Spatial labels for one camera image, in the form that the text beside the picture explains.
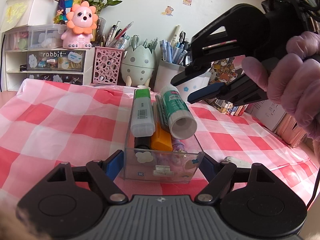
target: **cloud-shaped sticker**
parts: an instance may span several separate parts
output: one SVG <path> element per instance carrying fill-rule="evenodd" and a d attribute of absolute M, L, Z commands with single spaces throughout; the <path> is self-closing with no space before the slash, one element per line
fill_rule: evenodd
<path fill-rule="evenodd" d="M 153 156 L 151 152 L 137 152 L 136 157 L 138 158 L 139 163 L 149 163 L 153 161 Z"/>

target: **pink glove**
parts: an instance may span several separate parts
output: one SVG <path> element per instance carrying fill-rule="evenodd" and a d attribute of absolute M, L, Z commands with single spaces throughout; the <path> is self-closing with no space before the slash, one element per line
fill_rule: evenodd
<path fill-rule="evenodd" d="M 288 54 L 268 76 L 262 64 L 253 57 L 242 61 L 244 72 L 268 98 L 280 104 L 295 117 L 308 137 L 320 141 L 320 63 L 306 57 L 320 52 L 320 36 L 304 32 L 287 43 Z"/>

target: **metal screw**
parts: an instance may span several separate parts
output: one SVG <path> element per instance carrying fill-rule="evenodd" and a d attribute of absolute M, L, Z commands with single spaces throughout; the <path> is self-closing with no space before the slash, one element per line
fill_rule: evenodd
<path fill-rule="evenodd" d="M 110 200 L 114 201 L 114 202 L 121 202 L 121 201 L 125 200 L 125 195 L 123 195 L 121 193 L 112 194 L 110 196 Z"/>
<path fill-rule="evenodd" d="M 213 200 L 213 196 L 211 196 L 210 194 L 200 194 L 198 196 L 198 200 L 201 202 L 210 202 Z"/>

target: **tablecloth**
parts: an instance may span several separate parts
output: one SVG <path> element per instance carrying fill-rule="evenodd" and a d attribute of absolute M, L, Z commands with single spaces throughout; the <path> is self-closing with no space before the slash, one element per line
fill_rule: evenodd
<path fill-rule="evenodd" d="M 0 199 L 17 201 L 60 162 L 83 166 L 124 149 L 134 88 L 88 87 L 25 79 L 17 95 L 0 108 Z M 317 168 L 299 148 L 290 149 L 250 115 L 230 116 L 205 104 L 189 105 L 206 153 L 260 162 L 305 203 L 311 197 Z M 132 194 L 194 197 L 206 184 L 198 170 L 188 184 L 115 183 Z"/>

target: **pink pen holder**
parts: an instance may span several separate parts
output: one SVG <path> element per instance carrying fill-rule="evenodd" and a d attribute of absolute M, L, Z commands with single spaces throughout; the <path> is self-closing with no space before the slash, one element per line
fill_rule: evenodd
<path fill-rule="evenodd" d="M 123 49 L 95 47 L 93 83 L 116 85 Z"/>

